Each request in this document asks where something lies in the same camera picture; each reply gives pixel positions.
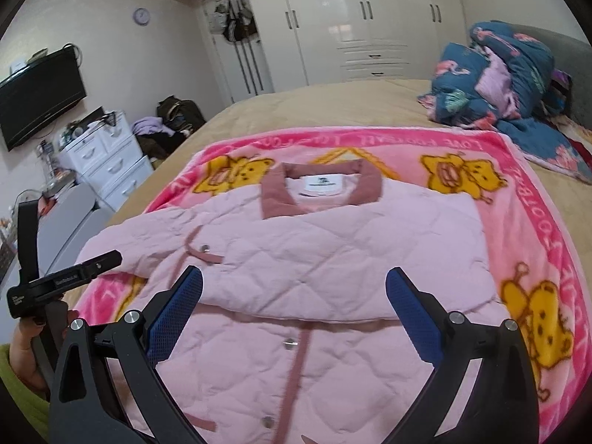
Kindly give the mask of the left hand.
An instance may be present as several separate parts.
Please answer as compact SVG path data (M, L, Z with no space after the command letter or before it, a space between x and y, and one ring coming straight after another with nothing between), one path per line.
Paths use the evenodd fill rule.
M9 364L16 377L31 391L42 395L47 392L47 384L37 369L32 341L43 331L33 319L21 319L16 326L9 348Z

